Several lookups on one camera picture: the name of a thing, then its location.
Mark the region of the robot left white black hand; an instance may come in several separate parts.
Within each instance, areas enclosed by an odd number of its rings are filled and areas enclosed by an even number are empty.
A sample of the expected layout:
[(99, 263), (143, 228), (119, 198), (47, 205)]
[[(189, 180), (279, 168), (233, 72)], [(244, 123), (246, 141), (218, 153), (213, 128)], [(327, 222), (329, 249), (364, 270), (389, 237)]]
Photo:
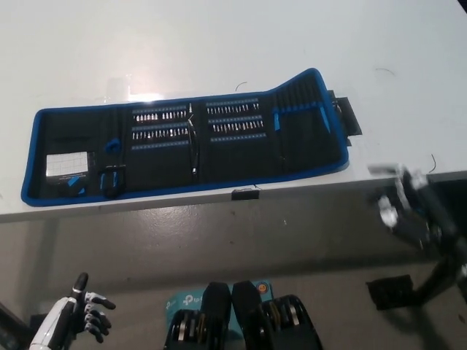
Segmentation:
[(103, 343), (112, 328), (102, 311), (116, 309), (107, 297), (86, 290), (89, 275), (81, 273), (68, 295), (57, 300), (36, 331), (30, 349), (70, 349), (81, 333), (91, 334)]

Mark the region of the robot right black hand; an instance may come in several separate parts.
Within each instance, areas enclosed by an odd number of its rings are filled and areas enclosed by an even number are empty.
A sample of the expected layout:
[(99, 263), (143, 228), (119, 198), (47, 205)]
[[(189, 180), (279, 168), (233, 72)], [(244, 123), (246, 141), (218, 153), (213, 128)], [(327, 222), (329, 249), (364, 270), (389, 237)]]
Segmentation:
[(391, 175), (392, 183), (377, 190), (369, 203), (381, 223), (398, 239), (424, 250), (432, 243), (428, 214), (412, 186), (412, 174), (401, 164), (369, 165), (373, 176)]

